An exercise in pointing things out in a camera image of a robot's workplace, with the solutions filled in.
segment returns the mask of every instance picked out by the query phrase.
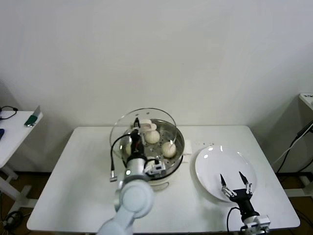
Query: wire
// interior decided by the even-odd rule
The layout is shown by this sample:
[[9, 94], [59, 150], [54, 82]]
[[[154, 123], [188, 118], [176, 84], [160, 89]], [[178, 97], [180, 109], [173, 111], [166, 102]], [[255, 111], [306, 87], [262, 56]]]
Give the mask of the wire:
[[296, 212], [300, 213], [303, 217], [305, 217], [305, 219], [307, 220], [307, 223], [311, 225], [311, 227], [313, 227], [313, 222], [301, 211], [299, 211], [298, 209], [294, 209]]
[[306, 169], [309, 165], [311, 165], [313, 163], [313, 156], [312, 156], [312, 159], [311, 161], [305, 165], [305, 167], [301, 168], [300, 170], [298, 170], [297, 172], [300, 172], [300, 171], [303, 171], [304, 169]]
[[276, 171], [276, 174], [280, 171], [280, 169], [283, 167], [283, 165], [285, 164], [285, 161], [286, 161], [286, 159], [287, 159], [287, 156], [288, 156], [288, 154], [289, 154], [289, 152], [290, 152], [290, 150], [291, 150], [291, 148], [293, 147], [293, 145], [294, 145], [294, 143], [297, 141], [297, 137], [296, 138], [294, 138], [294, 140], [291, 142], [291, 144], [290, 144], [290, 146], [289, 146], [289, 149], [287, 149], [287, 153], [286, 153], [286, 155], [285, 155], [285, 157], [284, 157], [284, 160], [283, 160], [283, 162], [281, 163], [281, 165], [280, 165], [280, 167], [278, 168], [278, 170]]
[[113, 160], [113, 148], [114, 148], [114, 145], [116, 144], [116, 142], [118, 142], [121, 138], [124, 138], [126, 136], [130, 136], [131, 134], [125, 134], [125, 135], [122, 135], [120, 137], [118, 137], [114, 143], [112, 144], [111, 146], [111, 151], [110, 151], [110, 155], [111, 155], [111, 171], [115, 170], [115, 167], [114, 167], [114, 160]]
[[288, 155], [289, 151], [292, 149], [292, 147], [293, 147], [293, 146], [294, 146], [311, 128], [312, 128], [312, 127], [313, 127], [313, 123], [309, 126], [308, 129], [305, 130], [305, 132], [303, 132], [303, 134], [302, 134], [300, 137], [294, 138], [294, 140], [292, 141], [290, 147], [289, 147], [285, 152], [283, 152], [282, 155], [280, 155], [280, 157], [279, 157], [276, 161], [274, 161], [274, 162], [271, 164], [271, 166], [273, 166], [276, 162], [279, 161], [279, 159], [281, 159], [281, 158], [284, 156], [285, 153], [287, 153], [286, 156], [285, 156], [285, 158], [284, 158], [283, 163], [281, 164], [281, 166], [279, 167], [279, 169], [278, 169], [278, 171], [277, 171], [276, 173], [278, 173], [278, 172], [280, 171], [280, 169], [282, 168], [283, 164], [284, 164], [285, 161], [286, 161], [287, 155]]
[[227, 215], [227, 220], [226, 220], [227, 234], [230, 234], [230, 232], [229, 232], [229, 225], [228, 225], [229, 216], [230, 216], [231, 211], [234, 210], [234, 209], [240, 210], [238, 207], [232, 207], [232, 208], [229, 210], [228, 215]]
[[289, 230], [289, 232], [292, 234], [292, 235], [295, 235], [295, 233], [292, 231], [292, 230], [290, 230], [290, 229], [288, 229]]
[[0, 120], [7, 120], [7, 119], [13, 117], [13, 116], [18, 112], [18, 109], [17, 109], [17, 108], [14, 108], [14, 107], [8, 106], [8, 105], [3, 106], [3, 107], [0, 107], [0, 112], [1, 112], [1, 110], [2, 110], [3, 108], [11, 108], [11, 109], [13, 109], [13, 111], [15, 111], [15, 113], [12, 114], [11, 116], [7, 117], [7, 118], [6, 118], [6, 117], [0, 117]]
[[0, 218], [1, 218], [1, 222], [3, 221], [3, 217], [2, 217], [2, 192], [0, 191]]

